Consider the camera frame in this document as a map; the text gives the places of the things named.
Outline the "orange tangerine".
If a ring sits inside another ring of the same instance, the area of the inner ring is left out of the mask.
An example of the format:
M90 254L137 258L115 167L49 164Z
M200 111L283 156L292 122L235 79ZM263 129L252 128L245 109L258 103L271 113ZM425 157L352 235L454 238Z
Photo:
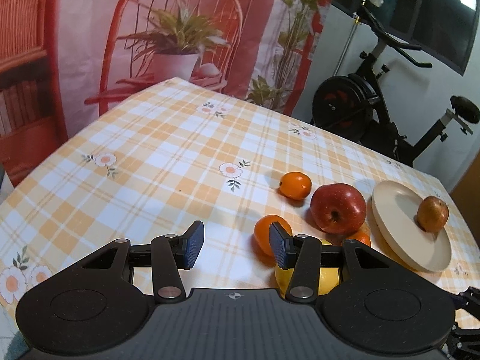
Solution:
M267 255L272 257L272 248L269 243L269 228L272 223L278 222L291 236L292 228L288 222L276 214L268 214L256 222L254 227L254 238L259 248Z
M310 194L312 181L302 172L288 172L281 177L278 189L285 197L302 201Z
M371 246L370 236L368 235L368 233L363 232L363 231L355 232L352 235L348 236L346 239L347 240L356 240L356 241L361 242L361 243L363 243L367 246Z

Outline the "plaid floral tablecloth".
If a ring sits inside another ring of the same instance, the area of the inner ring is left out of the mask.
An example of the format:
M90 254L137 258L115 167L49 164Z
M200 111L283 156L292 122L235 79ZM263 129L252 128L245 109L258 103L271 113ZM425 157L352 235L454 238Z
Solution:
M370 199L392 180L448 201L432 175L274 111L180 80L158 84L92 122L1 204L1 308L13 313L32 286L117 238L135 245L182 233L205 242L185 287L266 288L272 260L253 230L279 215L321 237L308 201L279 194L287 172L314 187L345 183Z

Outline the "dark red apple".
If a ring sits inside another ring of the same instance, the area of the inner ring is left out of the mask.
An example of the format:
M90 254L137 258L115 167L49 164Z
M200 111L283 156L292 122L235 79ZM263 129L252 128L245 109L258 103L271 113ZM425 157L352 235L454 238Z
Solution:
M416 222L426 233L438 233L448 222L447 203L435 196L426 197L416 212Z

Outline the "bright red apple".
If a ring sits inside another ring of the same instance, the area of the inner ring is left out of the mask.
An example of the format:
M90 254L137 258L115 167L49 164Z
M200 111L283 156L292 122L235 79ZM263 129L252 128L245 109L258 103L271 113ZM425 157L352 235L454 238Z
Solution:
M357 232L366 219L366 201L353 186L324 184L316 189L310 202L312 218L321 231L334 235Z

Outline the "black exercise bike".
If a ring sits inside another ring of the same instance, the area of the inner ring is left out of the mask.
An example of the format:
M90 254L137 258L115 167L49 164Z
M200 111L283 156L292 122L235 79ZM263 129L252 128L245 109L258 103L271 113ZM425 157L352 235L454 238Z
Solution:
M463 133L471 134L470 126L479 123L479 108L466 97L453 95L451 108L419 141L414 145L407 142L407 137L399 133L390 118L378 83L390 69L383 65L380 72L374 72L374 64L384 49L391 47L418 68L432 68L433 65L419 63L408 55L407 50L420 51L422 48L391 37L368 10L367 2L378 7L383 4L383 0L363 0L349 37L353 37L357 25L363 20L377 37L377 45L371 52L360 54L362 63L355 72L346 76L336 74L320 84L312 100L312 124L411 167L436 138L441 141L448 138L445 129L451 121L456 121Z

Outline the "printed chair backdrop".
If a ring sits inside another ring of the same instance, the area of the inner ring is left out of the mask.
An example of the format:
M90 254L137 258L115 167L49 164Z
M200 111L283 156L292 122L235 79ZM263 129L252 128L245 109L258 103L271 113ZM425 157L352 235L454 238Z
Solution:
M333 0L1 0L1 175L174 77L290 114Z

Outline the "yellow lemon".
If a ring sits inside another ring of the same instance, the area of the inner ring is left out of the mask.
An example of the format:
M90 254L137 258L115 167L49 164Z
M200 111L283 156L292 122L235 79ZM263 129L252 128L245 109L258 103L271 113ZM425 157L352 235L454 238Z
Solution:
M284 298L293 275L294 269L284 270L276 265L274 275L281 297ZM339 274L337 267L322 267L320 269L320 279L318 294L326 295L339 284Z

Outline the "brown walnut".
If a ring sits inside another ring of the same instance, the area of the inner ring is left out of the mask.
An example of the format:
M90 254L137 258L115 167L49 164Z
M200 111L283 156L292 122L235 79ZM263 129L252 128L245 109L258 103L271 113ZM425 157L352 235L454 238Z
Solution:
M370 234L371 234L370 227L368 226L368 224L366 222L364 222L360 226L359 231L365 233L368 236L370 236Z

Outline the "beige round plate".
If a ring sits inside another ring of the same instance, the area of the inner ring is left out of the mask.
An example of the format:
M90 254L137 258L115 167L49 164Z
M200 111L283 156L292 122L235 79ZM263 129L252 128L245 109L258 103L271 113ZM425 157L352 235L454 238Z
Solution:
M451 243L445 229L428 233L417 226L421 202L408 187L384 180L373 189L373 216L387 244L406 264L421 272L442 272L452 259Z

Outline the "dark window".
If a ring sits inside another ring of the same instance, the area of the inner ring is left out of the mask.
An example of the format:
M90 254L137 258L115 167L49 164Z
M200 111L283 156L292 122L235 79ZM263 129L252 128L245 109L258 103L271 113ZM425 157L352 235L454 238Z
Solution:
M334 5L352 15L361 1L334 0ZM366 6L388 33L465 73L479 26L479 0L383 0L381 7Z

